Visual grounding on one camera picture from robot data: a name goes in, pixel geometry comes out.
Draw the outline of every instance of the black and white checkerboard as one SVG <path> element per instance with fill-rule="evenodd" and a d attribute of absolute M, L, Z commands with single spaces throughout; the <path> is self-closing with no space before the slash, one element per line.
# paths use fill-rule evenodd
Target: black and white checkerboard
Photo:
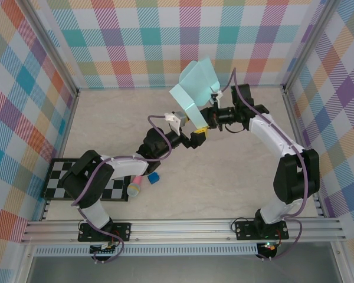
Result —
<path fill-rule="evenodd" d="M 46 200 L 72 200 L 68 193 L 61 186 L 61 178 L 77 161 L 76 158 L 54 158 L 48 168 L 44 183 L 42 197 Z M 130 176 L 110 180 L 105 187 L 101 200 L 125 201 L 129 196 L 127 186 L 130 183 Z"/>

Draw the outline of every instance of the blue cube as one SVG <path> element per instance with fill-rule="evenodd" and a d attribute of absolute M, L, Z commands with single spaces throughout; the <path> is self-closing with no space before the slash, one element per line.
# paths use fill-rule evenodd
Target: blue cube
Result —
<path fill-rule="evenodd" d="M 158 180 L 160 180 L 160 176 L 156 172 L 151 173 L 147 177 L 151 185 L 156 183 Z"/>

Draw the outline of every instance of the plaid backdrop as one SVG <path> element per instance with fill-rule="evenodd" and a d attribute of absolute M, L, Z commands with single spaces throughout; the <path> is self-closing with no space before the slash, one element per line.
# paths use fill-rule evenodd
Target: plaid backdrop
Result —
<path fill-rule="evenodd" d="M 56 155 L 73 96 L 15 0 L 0 0 L 0 283 Z"/>
<path fill-rule="evenodd" d="M 32 0 L 76 83 L 89 88 L 172 86 L 206 56 L 221 84 L 236 67 L 240 82 L 279 85 L 325 2 Z"/>
<path fill-rule="evenodd" d="M 292 90 L 304 139 L 320 154 L 320 193 L 348 233 L 354 270 L 354 0 L 342 0 Z"/>

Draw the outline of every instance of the light blue paper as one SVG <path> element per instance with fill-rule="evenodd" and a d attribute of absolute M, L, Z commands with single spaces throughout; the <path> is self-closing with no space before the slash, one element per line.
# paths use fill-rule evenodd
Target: light blue paper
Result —
<path fill-rule="evenodd" d="M 198 129 L 207 127 L 207 123 L 198 107 L 204 106 L 212 93 L 219 91 L 220 83 L 211 60 L 192 61 L 181 72 L 179 84 L 169 92 L 183 108 L 191 122 Z"/>

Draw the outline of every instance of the marble floor surface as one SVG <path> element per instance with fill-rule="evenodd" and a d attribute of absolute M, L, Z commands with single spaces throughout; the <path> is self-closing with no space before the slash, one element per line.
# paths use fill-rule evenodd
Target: marble floor surface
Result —
<path fill-rule="evenodd" d="M 168 88 L 84 90 L 81 92 L 64 157 L 80 157 L 86 150 L 117 156 L 134 153 L 150 129 L 147 116 L 181 108 Z M 280 89 L 251 90 L 255 104 L 264 104 L 277 124 L 293 132 Z M 231 106 L 227 90 L 222 107 Z M 168 124 L 155 120 L 168 131 Z M 233 131 L 242 129 L 232 125 Z M 194 130 L 191 123 L 185 133 Z M 273 196 L 278 159 L 248 131 L 231 134 L 210 130 L 199 148 L 182 145 L 157 169 L 160 181 L 143 178 L 142 189 L 128 202 L 103 202 L 113 219 L 198 219 L 253 217 Z M 317 216 L 310 198 L 301 216 Z M 69 201 L 51 201 L 48 220 L 80 219 Z"/>

